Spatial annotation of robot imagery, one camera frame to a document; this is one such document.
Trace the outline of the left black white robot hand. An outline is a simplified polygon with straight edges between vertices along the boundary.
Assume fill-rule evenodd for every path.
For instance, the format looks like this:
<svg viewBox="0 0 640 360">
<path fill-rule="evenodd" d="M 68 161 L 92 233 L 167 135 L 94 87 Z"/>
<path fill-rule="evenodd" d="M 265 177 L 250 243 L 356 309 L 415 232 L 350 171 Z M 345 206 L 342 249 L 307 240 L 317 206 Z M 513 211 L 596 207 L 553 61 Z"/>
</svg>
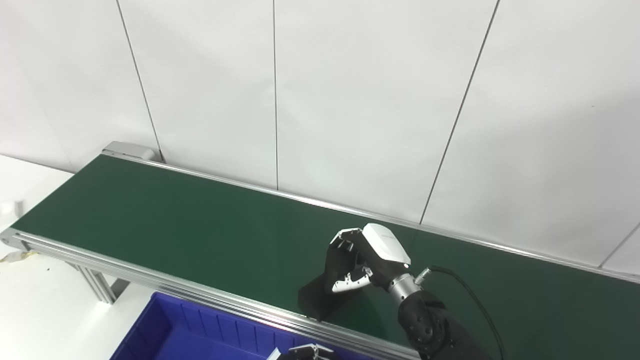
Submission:
<svg viewBox="0 0 640 360">
<path fill-rule="evenodd" d="M 341 360 L 336 351 L 317 343 L 308 343 L 279 351 L 275 348 L 266 360 Z"/>
</svg>

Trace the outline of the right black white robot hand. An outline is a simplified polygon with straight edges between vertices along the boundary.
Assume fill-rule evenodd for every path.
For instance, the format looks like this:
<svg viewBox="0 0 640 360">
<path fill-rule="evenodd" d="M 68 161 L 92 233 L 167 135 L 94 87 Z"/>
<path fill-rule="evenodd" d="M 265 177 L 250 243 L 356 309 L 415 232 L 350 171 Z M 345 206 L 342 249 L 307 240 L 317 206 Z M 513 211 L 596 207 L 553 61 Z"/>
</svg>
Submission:
<svg viewBox="0 0 640 360">
<path fill-rule="evenodd" d="M 343 293 L 368 285 L 388 290 L 393 281 L 409 274 L 411 260 L 393 232 L 377 223 L 343 228 L 329 243 L 324 290 Z"/>
</svg>

